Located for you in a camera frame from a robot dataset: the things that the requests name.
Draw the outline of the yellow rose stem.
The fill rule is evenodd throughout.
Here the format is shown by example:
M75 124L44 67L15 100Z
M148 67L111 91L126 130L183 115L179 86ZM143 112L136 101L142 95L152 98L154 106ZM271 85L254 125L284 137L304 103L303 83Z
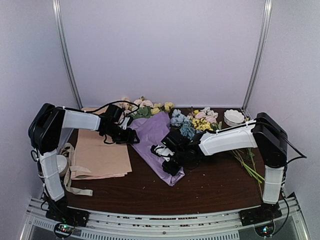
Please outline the yellow rose stem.
M165 112L165 113L170 113L174 109L175 105L172 102L165 102L164 104L162 103L154 103L150 107L150 113L151 116L154 116L158 113Z

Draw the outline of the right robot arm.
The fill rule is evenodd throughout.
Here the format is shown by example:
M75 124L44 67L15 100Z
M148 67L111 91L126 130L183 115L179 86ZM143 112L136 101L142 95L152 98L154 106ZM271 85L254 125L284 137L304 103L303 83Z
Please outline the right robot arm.
M206 156L235 150L258 149L264 163L263 205L256 210L259 220L268 220L275 212L287 166L288 135L267 113L237 126L217 130L197 130L189 139L171 130L160 145L150 151L163 158L162 169L176 176L181 168Z

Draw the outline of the purple pink wrapping paper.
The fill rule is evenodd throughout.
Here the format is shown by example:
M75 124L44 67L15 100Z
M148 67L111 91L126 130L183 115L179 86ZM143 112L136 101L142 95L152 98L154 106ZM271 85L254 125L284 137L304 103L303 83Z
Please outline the purple pink wrapping paper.
M129 127L136 131L139 138L139 143L133 144L132 147L161 180L172 187L185 176L183 169L175 176L164 172L164 158L151 151L152 146L162 145L161 140L170 131L170 117L166 112L157 113L150 118L134 119Z

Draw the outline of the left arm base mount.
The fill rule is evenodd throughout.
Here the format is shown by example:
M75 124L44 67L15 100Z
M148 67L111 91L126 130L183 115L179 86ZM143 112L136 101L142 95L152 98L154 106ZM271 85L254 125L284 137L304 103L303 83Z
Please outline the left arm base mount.
M53 233L60 239L70 237L76 230L76 227L86 227L90 216L90 213L85 210L74 208L68 208L67 210L66 216L52 209L47 210L45 214L47 219L56 221Z

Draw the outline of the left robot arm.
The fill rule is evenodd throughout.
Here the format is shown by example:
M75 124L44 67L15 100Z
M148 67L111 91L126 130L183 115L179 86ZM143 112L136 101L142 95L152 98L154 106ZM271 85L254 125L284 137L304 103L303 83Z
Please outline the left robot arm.
M103 106L105 112L99 113L98 109L87 111L45 103L28 128L31 156L37 162L49 208L61 222L72 218L57 165L62 129L95 131L104 138L111 137L114 144L138 144L137 132L128 127L132 117L117 104L107 103Z

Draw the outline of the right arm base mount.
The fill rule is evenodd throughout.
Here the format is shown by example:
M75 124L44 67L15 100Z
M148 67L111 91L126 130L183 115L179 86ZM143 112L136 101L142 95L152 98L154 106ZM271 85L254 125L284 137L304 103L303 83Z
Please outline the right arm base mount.
M282 216L278 207L254 207L241 210L239 218L243 227L254 226L254 231L259 237L271 237L276 232L275 219Z

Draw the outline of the pink rose stem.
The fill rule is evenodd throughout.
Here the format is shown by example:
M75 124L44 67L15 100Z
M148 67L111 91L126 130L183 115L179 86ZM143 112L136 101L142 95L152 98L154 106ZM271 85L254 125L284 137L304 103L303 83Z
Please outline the pink rose stem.
M121 100L122 102L120 102L119 106L123 110L123 113L120 119L129 116L135 120L150 118L152 116L151 110L154 107L154 104L143 96L134 101L130 101L128 97L123 97Z

